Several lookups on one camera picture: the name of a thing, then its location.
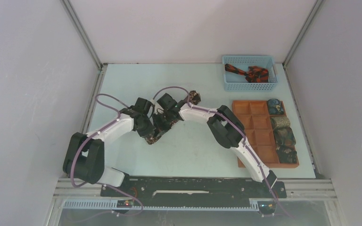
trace small object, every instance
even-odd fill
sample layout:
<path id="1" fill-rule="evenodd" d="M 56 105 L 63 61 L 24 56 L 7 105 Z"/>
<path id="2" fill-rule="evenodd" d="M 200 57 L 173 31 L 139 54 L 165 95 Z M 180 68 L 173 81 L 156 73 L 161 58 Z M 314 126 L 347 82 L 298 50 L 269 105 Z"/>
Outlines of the small object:
<path id="1" fill-rule="evenodd" d="M 274 130 L 274 139 L 278 145 L 293 146 L 296 144 L 295 136 L 290 127 Z"/>
<path id="2" fill-rule="evenodd" d="M 134 202 L 132 200 L 118 200 L 116 205 L 118 208 L 132 208 L 133 206 Z"/>
<path id="3" fill-rule="evenodd" d="M 276 151 L 280 163 L 297 163 L 297 152 L 293 147 L 277 145 Z"/>
<path id="4" fill-rule="evenodd" d="M 291 126 L 291 122 L 289 121 L 287 116 L 271 117 L 270 121 L 272 129 L 281 129 Z"/>
<path id="5" fill-rule="evenodd" d="M 267 107 L 270 115 L 282 115 L 285 114 L 284 108 L 282 107 L 282 103 L 278 99 L 269 99 L 267 101 Z"/>
<path id="6" fill-rule="evenodd" d="M 198 105 L 200 103 L 200 94 L 196 92 L 195 90 L 191 90 L 189 92 L 189 102 L 193 105 Z"/>
<path id="7" fill-rule="evenodd" d="M 263 214 L 264 216 L 273 214 L 277 207 L 275 203 L 267 201 L 257 202 L 257 206 L 259 207 L 259 213 Z"/>
<path id="8" fill-rule="evenodd" d="M 246 82 L 246 77 L 236 76 L 232 72 L 224 70 L 224 89 L 231 92 L 243 91 L 272 91 L 277 86 L 275 62 L 271 56 L 253 55 L 225 55 L 222 56 L 222 63 L 248 70 L 250 66 L 259 66 L 268 70 L 268 81 L 265 85 L 255 82 Z"/>
<path id="9" fill-rule="evenodd" d="M 269 78 L 269 71 L 259 66 L 250 66 L 249 71 L 245 72 L 239 68 L 236 68 L 230 64 L 225 64 L 225 71 L 234 74 L 245 76 L 247 82 L 250 83 L 267 83 Z"/>

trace orange object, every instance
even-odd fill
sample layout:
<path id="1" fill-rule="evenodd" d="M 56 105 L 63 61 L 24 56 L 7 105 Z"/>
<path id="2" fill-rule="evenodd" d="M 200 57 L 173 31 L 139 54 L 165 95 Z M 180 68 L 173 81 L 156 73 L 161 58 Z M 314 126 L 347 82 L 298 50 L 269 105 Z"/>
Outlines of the orange object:
<path id="1" fill-rule="evenodd" d="M 299 166 L 299 161 L 292 164 L 280 163 L 270 118 L 281 115 L 269 115 L 266 101 L 234 100 L 232 111 L 244 125 L 250 145 L 264 164 L 270 168 L 296 168 Z M 239 159 L 238 167 L 245 167 Z"/>
<path id="2" fill-rule="evenodd" d="M 268 82 L 269 72 L 267 69 L 258 66 L 250 66 L 247 72 L 236 68 L 230 64 L 225 64 L 225 71 L 231 72 L 234 74 L 239 74 L 245 76 L 247 82 L 252 83 L 266 83 Z"/>

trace black bracket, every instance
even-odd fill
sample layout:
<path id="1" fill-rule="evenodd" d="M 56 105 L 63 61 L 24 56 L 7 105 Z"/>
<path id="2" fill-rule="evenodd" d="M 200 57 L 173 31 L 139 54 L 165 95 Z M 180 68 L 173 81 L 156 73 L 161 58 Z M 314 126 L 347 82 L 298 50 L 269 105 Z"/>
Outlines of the black bracket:
<path id="1" fill-rule="evenodd" d="M 137 195 L 146 206 L 164 207 L 247 207 L 249 198 L 272 198 L 268 187 L 245 178 L 178 178 L 134 177 L 125 178 L 120 190 Z M 206 191 L 206 193 L 158 193 L 166 191 Z M 273 191 L 279 198 L 286 198 L 283 182 L 277 181 Z M 122 197 L 112 189 L 101 189 L 102 197 Z"/>
<path id="2" fill-rule="evenodd" d="M 70 175 L 71 165 L 80 145 L 87 139 L 86 134 L 74 133 L 71 136 L 67 149 L 63 171 Z M 91 139 L 87 142 L 82 152 L 88 151 L 88 156 L 79 155 L 75 163 L 74 177 L 95 184 L 102 177 L 105 169 L 105 143 L 100 139 Z"/>
<path id="3" fill-rule="evenodd" d="M 129 115 L 134 119 L 133 131 L 137 131 L 140 137 L 150 137 L 155 132 L 155 127 L 149 120 L 148 112 L 152 103 L 146 99 L 138 98 L 135 105 L 130 108 L 123 108 L 120 113 Z"/>
<path id="4" fill-rule="evenodd" d="M 217 109 L 217 112 L 229 119 L 245 134 L 243 124 L 227 106 L 222 105 Z M 225 120 L 221 116 L 215 114 L 209 118 L 207 125 L 221 146 L 225 148 L 238 147 L 242 139 L 241 134 L 228 122 L 224 122 Z"/>

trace white table surface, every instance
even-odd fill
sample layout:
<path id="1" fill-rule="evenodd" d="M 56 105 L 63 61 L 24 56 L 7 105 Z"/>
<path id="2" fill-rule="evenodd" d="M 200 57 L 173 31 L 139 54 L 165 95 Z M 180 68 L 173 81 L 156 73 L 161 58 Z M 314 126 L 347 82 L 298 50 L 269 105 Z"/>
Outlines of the white table surface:
<path id="1" fill-rule="evenodd" d="M 284 102 L 291 121 L 300 165 L 295 169 L 273 171 L 279 178 L 315 178 L 282 65 L 277 65 L 279 83 L 272 92 L 226 92 L 223 68 L 222 64 L 110 64 L 100 92 L 133 105 L 138 97 L 151 99 L 163 87 L 181 86 L 200 93 L 200 106 L 227 105 L 230 109 L 233 100 L 278 98 Z M 162 94 L 165 92 L 177 101 L 186 96 L 178 89 Z M 123 108 L 107 97 L 100 98 L 104 103 Z M 114 111 L 96 105 L 90 130 L 99 129 L 114 117 Z M 245 168 L 238 168 L 236 155 L 217 144 L 207 125 L 190 121 L 179 121 L 153 145 L 148 145 L 136 132 L 125 134 L 105 147 L 105 164 L 133 176 L 250 177 Z"/>

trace orange sorting tray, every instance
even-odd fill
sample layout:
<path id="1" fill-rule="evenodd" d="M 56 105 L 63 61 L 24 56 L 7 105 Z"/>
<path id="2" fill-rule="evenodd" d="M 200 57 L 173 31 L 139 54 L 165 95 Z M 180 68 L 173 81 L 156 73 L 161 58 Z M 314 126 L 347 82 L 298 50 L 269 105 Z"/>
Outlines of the orange sorting tray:
<path id="1" fill-rule="evenodd" d="M 282 101 L 281 103 L 286 116 L 284 103 Z M 288 164 L 280 163 L 278 159 L 270 118 L 283 115 L 269 115 L 267 101 L 234 100 L 232 111 L 244 125 L 250 145 L 264 164 L 270 168 L 296 168 L 299 166 L 299 160 L 297 163 Z M 239 158 L 238 167 L 245 167 Z"/>

